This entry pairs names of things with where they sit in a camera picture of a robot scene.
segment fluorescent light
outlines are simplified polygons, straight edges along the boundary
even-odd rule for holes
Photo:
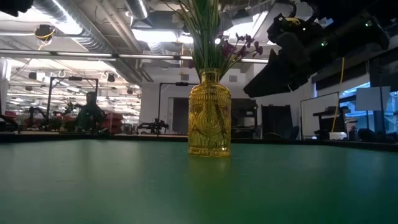
[[[62,100],[51,100],[51,103],[64,103]]]
[[[183,42],[184,44],[192,44],[193,43],[193,38],[192,37],[188,37],[186,35],[181,35],[178,38],[179,42]]]
[[[133,29],[132,32],[137,40],[147,43],[156,42],[176,42],[177,36],[173,31],[167,30],[137,30]]]
[[[101,53],[80,53],[80,52],[57,52],[60,56],[81,56],[81,57],[112,57],[112,54]]]
[[[50,55],[50,52],[39,50],[0,50],[0,54],[24,54],[24,55]]]
[[[276,45],[276,44],[268,40],[267,45]]]
[[[68,87],[67,90],[74,91],[75,93],[79,93],[80,92],[80,90],[78,88],[75,88],[75,87]]]
[[[242,58],[241,62],[250,62],[250,63],[268,63],[268,59],[251,59],[251,58]]]
[[[34,93],[7,93],[7,96],[36,96],[38,98],[48,98],[47,94],[34,94]],[[82,98],[85,99],[86,95],[73,95],[73,94],[52,94],[51,97],[54,98],[63,98],[63,97],[73,97],[73,98]],[[110,100],[135,100],[138,101],[138,97],[136,96],[109,96]],[[98,96],[97,100],[106,101],[105,96]],[[140,105],[141,103],[131,103],[132,105]]]
[[[264,19],[267,17],[268,12],[262,12],[261,14],[256,14],[254,15],[253,22],[245,22],[242,24],[235,25],[228,30],[224,31],[224,35],[228,35],[232,38],[235,38],[235,33],[238,33],[239,36],[242,35],[251,35],[254,37],[254,35],[257,33],[259,30],[260,26],[264,22]]]
[[[21,98],[15,98],[15,99],[11,99],[11,100],[14,100],[15,102],[23,102],[23,101],[24,101],[24,100],[21,99]]]
[[[60,82],[60,84],[64,86],[69,86],[69,84],[67,84],[66,82]]]

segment desk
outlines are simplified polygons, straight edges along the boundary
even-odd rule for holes
[[[218,159],[187,142],[1,143],[0,223],[396,223],[397,164],[333,146],[233,144]]]

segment white wall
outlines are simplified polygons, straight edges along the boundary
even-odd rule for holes
[[[169,114],[169,98],[188,98],[193,86],[175,86],[162,85],[162,94],[160,97],[160,119],[168,122],[168,118],[172,118]],[[232,98],[247,99],[247,94],[243,92],[243,88],[229,86]],[[141,113],[139,120],[141,122],[151,122],[157,118],[157,109],[159,104],[159,83],[143,83],[141,96]]]
[[[354,88],[356,86],[362,85],[363,83],[370,82],[369,74],[365,74],[361,77],[352,78],[347,80],[341,84],[341,91],[349,90],[350,88]],[[335,93],[340,91],[340,84],[330,86],[328,88],[324,88],[318,91],[318,96],[323,96],[329,93]]]
[[[181,68],[168,68],[163,70],[161,68],[146,68],[147,73],[152,77],[155,83],[160,82],[181,82]],[[195,69],[183,68],[182,72],[189,75],[189,83],[199,83],[199,77]],[[236,75],[238,81],[236,83],[229,82],[229,76]],[[245,86],[246,74],[241,73],[240,69],[230,69],[225,76],[221,79],[220,83],[224,86],[230,87],[241,87]]]
[[[280,93],[271,96],[263,96],[256,98],[256,102],[261,108],[262,106],[274,105],[274,106],[290,106],[290,112],[292,113],[292,124],[293,126],[300,126],[300,102],[314,97],[315,85],[308,81],[306,84],[301,86],[299,89],[290,93]],[[258,123],[262,123],[261,110],[258,110]]]

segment whiteboard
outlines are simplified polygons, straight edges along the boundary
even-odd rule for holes
[[[339,94],[330,93],[309,100],[301,101],[302,136],[314,136],[319,130],[319,118],[314,113],[323,112],[328,106],[337,106]]]

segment ceiling light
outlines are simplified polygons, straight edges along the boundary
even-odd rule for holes
[[[178,38],[178,41],[179,41],[179,42],[182,42],[182,43],[184,43],[184,44],[192,44],[192,43],[193,43],[193,38],[192,38],[192,37],[189,37],[189,36],[186,36],[186,35],[181,35],[181,36]]]
[[[114,82],[114,81],[115,81],[115,79],[114,79],[114,74],[113,74],[113,73],[108,74],[107,81],[108,81],[108,82]]]
[[[64,103],[62,100],[51,100],[51,103]]]
[[[21,98],[13,98],[11,100],[14,100],[15,102],[23,102],[24,100]]]
[[[129,88],[127,89],[127,94],[130,94],[130,95],[131,95],[132,93],[133,93],[132,88],[129,87]]]
[[[70,90],[70,91],[75,92],[75,93],[79,93],[80,92],[80,90],[78,88],[75,88],[75,87],[68,87],[67,90]]]
[[[60,82],[60,84],[64,86],[69,86],[69,84],[67,84],[66,82]]]
[[[177,36],[173,31],[167,30],[137,30],[133,29],[132,32],[137,40],[147,43],[156,42],[176,42]]]
[[[28,77],[30,79],[36,80],[37,79],[37,73],[35,72],[29,72]]]
[[[273,43],[272,41],[268,40],[267,45],[276,45],[276,44]]]
[[[232,38],[235,37],[235,33],[238,33],[238,35],[246,35],[247,34],[247,35],[254,37],[255,34],[257,33],[257,31],[259,30],[260,26],[266,19],[267,15],[268,15],[267,11],[256,14],[256,15],[252,16],[252,22],[245,22],[245,23],[235,25],[235,26],[229,28],[228,30],[224,31],[223,34],[230,36]]]

